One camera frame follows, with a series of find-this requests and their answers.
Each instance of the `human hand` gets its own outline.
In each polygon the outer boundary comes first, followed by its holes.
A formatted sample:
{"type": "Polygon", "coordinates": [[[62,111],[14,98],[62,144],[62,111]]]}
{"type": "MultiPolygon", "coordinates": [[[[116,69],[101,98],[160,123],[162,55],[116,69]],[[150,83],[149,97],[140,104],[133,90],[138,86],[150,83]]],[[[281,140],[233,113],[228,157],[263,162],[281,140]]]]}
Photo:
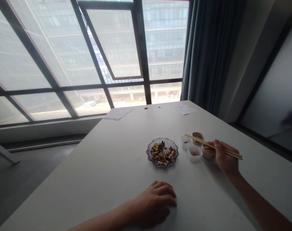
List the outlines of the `human hand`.
{"type": "Polygon", "coordinates": [[[177,206],[176,194],[166,182],[154,181],[145,191],[128,202],[132,223],[140,228],[153,227],[162,223],[170,211],[168,205],[177,206]]]}
{"type": "Polygon", "coordinates": [[[238,159],[230,155],[226,155],[224,153],[223,148],[230,150],[232,152],[236,152],[236,153],[239,153],[239,151],[233,148],[232,146],[219,140],[214,140],[213,142],[209,141],[208,143],[211,145],[214,145],[215,149],[205,146],[205,145],[204,145],[204,149],[208,152],[217,154],[217,163],[220,169],[222,170],[222,172],[227,176],[227,178],[231,180],[234,177],[240,176],[240,172],[238,169],[238,159]]]}

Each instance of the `dark curtain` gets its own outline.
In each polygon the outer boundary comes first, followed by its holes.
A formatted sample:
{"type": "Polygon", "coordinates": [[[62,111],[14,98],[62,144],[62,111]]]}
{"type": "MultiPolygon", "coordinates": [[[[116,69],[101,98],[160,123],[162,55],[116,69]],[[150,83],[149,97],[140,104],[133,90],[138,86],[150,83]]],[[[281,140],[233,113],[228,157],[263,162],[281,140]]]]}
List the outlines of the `dark curtain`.
{"type": "Polygon", "coordinates": [[[181,100],[215,116],[244,11],[244,0],[191,0],[181,100]]]}

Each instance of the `cup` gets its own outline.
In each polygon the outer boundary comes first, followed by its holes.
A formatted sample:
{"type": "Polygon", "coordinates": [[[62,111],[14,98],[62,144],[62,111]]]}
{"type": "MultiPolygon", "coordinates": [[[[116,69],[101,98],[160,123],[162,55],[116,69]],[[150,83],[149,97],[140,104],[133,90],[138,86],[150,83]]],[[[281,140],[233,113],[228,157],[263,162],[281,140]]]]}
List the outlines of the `cup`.
{"type": "Polygon", "coordinates": [[[193,144],[193,140],[187,136],[182,136],[180,137],[180,139],[181,139],[181,147],[183,150],[187,150],[188,147],[193,144]]]}
{"type": "Polygon", "coordinates": [[[215,158],[216,158],[216,154],[215,153],[207,152],[204,149],[204,146],[202,146],[200,149],[203,152],[203,158],[208,159],[208,160],[212,160],[212,161],[215,160],[215,158]]]}
{"type": "Polygon", "coordinates": [[[195,163],[195,162],[198,162],[200,161],[201,157],[203,156],[203,152],[201,151],[201,149],[196,146],[196,145],[191,145],[188,147],[188,150],[187,150],[187,157],[189,159],[189,161],[191,163],[195,163]]]}
{"type": "MultiPolygon", "coordinates": [[[[204,140],[204,136],[203,136],[202,133],[193,133],[192,136],[194,136],[194,137],[196,137],[196,138],[198,138],[200,140],[204,140]]],[[[196,140],[194,140],[193,144],[195,144],[195,145],[202,145],[201,142],[196,141],[196,140]]]]}

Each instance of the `forearm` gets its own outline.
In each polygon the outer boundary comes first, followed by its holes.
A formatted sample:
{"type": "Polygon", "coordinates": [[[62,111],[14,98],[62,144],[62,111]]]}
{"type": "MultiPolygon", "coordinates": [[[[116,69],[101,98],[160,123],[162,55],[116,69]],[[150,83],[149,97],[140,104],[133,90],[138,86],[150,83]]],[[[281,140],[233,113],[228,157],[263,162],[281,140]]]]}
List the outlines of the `forearm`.
{"type": "Polygon", "coordinates": [[[266,201],[241,175],[230,177],[263,230],[292,230],[292,223],[266,201]]]}
{"type": "Polygon", "coordinates": [[[131,225],[128,203],[81,223],[68,231],[110,231],[122,230],[131,225]]]}

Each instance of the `sheet of paper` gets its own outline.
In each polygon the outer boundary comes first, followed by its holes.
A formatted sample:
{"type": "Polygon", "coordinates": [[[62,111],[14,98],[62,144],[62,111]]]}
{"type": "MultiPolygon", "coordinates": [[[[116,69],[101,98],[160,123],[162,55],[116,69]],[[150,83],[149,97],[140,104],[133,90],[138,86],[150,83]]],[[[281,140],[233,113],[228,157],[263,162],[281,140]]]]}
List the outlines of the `sheet of paper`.
{"type": "Polygon", "coordinates": [[[189,107],[188,105],[185,104],[177,104],[172,106],[177,112],[183,114],[183,115],[187,115],[193,112],[197,112],[195,109],[189,107]]]}
{"type": "Polygon", "coordinates": [[[128,114],[132,110],[133,108],[131,107],[114,108],[109,113],[107,113],[104,119],[120,120],[122,117],[124,117],[126,114],[128,114]]]}

